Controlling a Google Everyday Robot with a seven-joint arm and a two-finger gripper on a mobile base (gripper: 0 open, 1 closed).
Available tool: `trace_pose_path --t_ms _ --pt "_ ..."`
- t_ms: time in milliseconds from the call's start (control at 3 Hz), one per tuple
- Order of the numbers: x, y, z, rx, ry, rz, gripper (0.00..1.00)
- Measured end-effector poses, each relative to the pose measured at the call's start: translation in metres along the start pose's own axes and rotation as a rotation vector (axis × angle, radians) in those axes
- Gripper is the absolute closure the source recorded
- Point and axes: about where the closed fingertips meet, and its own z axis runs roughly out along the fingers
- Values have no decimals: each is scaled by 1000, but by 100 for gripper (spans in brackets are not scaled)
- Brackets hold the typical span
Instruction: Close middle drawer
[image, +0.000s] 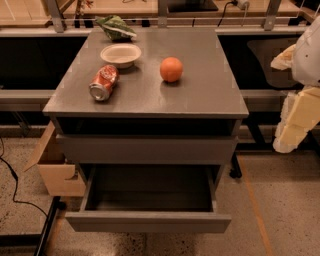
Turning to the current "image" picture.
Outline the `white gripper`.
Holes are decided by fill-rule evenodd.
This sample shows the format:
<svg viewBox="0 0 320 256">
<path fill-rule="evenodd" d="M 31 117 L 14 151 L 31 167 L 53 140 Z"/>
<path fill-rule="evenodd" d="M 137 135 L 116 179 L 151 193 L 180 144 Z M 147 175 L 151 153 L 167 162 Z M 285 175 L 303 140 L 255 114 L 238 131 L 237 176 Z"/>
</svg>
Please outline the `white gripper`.
<svg viewBox="0 0 320 256">
<path fill-rule="evenodd" d="M 307 85 L 298 93 L 290 92 L 284 100 L 273 148 L 290 153 L 320 122 L 320 17 L 293 44 L 277 55 L 270 66 L 277 70 L 292 67 L 293 78 Z"/>
</svg>

